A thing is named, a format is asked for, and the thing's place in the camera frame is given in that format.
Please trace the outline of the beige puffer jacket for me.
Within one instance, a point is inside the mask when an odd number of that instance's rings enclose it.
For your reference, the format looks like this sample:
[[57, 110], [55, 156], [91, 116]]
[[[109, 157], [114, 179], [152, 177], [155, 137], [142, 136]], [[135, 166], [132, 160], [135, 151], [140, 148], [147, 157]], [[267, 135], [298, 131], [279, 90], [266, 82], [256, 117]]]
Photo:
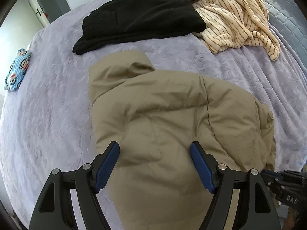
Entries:
[[233, 170], [274, 170], [273, 114], [250, 92], [196, 73], [156, 70], [137, 50], [89, 68], [95, 147], [120, 156], [107, 183], [124, 229], [198, 229], [212, 196], [189, 147]]

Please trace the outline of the lavender fleece bed blanket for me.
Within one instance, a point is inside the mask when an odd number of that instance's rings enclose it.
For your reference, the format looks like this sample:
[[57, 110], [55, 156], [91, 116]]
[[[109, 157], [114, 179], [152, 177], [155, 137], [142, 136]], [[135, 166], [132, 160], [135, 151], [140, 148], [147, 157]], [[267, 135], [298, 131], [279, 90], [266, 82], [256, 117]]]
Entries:
[[154, 67], [230, 81], [274, 114], [276, 170], [306, 163], [306, 66], [272, 25], [281, 54], [272, 62], [261, 47], [213, 54], [193, 35], [110, 45], [83, 56], [72, 52], [83, 18], [111, 0], [94, 0], [61, 16], [31, 42], [30, 66], [17, 92], [5, 95], [1, 115], [1, 173], [12, 208], [30, 224], [36, 200], [53, 168], [72, 170], [95, 155], [88, 68], [120, 50], [143, 51]]

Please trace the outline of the blue monkey print pillow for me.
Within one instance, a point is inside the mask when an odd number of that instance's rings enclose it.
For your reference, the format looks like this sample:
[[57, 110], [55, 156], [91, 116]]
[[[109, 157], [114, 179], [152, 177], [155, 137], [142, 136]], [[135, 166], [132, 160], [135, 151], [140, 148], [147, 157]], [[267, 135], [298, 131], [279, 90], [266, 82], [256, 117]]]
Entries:
[[17, 55], [9, 67], [5, 78], [4, 90], [16, 91], [28, 70], [31, 52], [23, 48], [19, 49]]

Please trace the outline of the cream striped garment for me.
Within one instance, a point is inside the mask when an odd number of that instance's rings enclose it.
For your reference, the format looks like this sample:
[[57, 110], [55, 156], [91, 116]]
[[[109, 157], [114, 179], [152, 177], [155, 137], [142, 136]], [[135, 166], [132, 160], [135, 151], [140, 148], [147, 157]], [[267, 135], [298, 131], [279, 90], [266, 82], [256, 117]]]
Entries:
[[262, 0], [190, 0], [206, 23], [196, 36], [212, 53], [242, 46], [261, 46], [272, 61], [280, 44], [268, 26], [268, 10]]

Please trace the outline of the black folded garment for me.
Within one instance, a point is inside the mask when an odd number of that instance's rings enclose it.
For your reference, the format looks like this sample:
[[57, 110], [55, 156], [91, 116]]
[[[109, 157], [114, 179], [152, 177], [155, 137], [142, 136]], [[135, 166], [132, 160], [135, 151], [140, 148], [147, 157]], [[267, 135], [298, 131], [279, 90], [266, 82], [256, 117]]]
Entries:
[[83, 19], [82, 36], [72, 51], [82, 55], [110, 44], [185, 36], [205, 28], [190, 0], [112, 0]]

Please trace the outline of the grey quilted mattress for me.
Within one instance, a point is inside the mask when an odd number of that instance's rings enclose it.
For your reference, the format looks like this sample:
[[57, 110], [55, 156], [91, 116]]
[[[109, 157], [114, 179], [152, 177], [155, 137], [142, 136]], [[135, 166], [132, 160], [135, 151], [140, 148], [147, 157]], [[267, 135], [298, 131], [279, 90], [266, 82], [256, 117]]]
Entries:
[[284, 37], [306, 66], [306, 18], [294, 0], [263, 0], [269, 23]]

